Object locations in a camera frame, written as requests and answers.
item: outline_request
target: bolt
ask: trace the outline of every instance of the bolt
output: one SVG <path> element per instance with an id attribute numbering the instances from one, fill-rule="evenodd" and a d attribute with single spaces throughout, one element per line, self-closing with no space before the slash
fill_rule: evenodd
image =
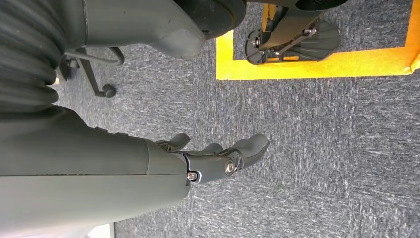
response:
<path id="1" fill-rule="evenodd" d="M 317 31 L 316 27 L 313 25 L 305 30 L 303 30 L 303 35 L 304 36 L 311 36 L 313 34 L 315 34 Z"/>
<path id="2" fill-rule="evenodd" d="M 256 37 L 251 43 L 254 45 L 255 48 L 260 46 L 260 40 Z"/>
<path id="3" fill-rule="evenodd" d="M 189 181 L 194 181 L 197 179 L 197 173 L 196 172 L 188 172 L 187 178 Z"/>
<path id="4" fill-rule="evenodd" d="M 226 162 L 224 171 L 227 175 L 231 175 L 233 174 L 233 172 L 235 172 L 235 164 L 233 163 L 233 161 L 229 160 L 228 162 Z"/>

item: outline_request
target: caster wheel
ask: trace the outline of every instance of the caster wheel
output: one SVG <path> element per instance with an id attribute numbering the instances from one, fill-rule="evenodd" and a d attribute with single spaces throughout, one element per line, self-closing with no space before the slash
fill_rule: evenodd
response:
<path id="1" fill-rule="evenodd" d="M 105 84 L 102 87 L 102 91 L 104 92 L 104 95 L 107 98 L 112 98 L 117 93 L 117 90 L 114 87 L 112 87 L 110 84 Z"/>

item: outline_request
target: yellow tape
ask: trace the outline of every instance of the yellow tape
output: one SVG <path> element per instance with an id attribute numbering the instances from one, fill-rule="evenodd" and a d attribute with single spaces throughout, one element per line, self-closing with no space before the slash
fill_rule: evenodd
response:
<path id="1" fill-rule="evenodd" d="M 413 0 L 404 47 L 337 52 L 321 62 L 252 65 L 233 60 L 233 31 L 216 40 L 219 80 L 336 78 L 408 75 L 420 68 L 420 0 Z"/>

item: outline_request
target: black mount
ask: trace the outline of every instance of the black mount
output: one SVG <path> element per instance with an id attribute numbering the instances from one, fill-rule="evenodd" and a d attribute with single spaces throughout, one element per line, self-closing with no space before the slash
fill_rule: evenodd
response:
<path id="1" fill-rule="evenodd" d="M 326 21 L 319 21 L 304 29 L 294 40 L 267 50 L 260 50 L 262 34 L 262 30 L 254 30 L 246 40 L 246 59 L 251 64 L 321 61 L 340 43 L 339 30 Z"/>

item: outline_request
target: metal screw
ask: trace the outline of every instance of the metal screw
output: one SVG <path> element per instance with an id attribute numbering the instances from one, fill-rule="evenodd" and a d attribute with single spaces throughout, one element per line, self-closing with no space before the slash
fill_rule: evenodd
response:
<path id="1" fill-rule="evenodd" d="M 197 179 L 197 173 L 196 172 L 188 172 L 187 178 L 189 181 L 194 181 Z"/>
<path id="2" fill-rule="evenodd" d="M 255 38 L 251 43 L 254 45 L 255 48 L 258 48 L 260 46 L 260 40 L 258 38 Z"/>
<path id="3" fill-rule="evenodd" d="M 305 29 L 305 30 L 303 30 L 303 33 L 304 34 L 310 34 L 312 32 L 312 29 Z"/>
<path id="4" fill-rule="evenodd" d="M 233 163 L 233 161 L 229 160 L 228 162 L 226 162 L 224 171 L 227 175 L 231 175 L 233 174 L 233 172 L 235 172 L 235 164 Z"/>

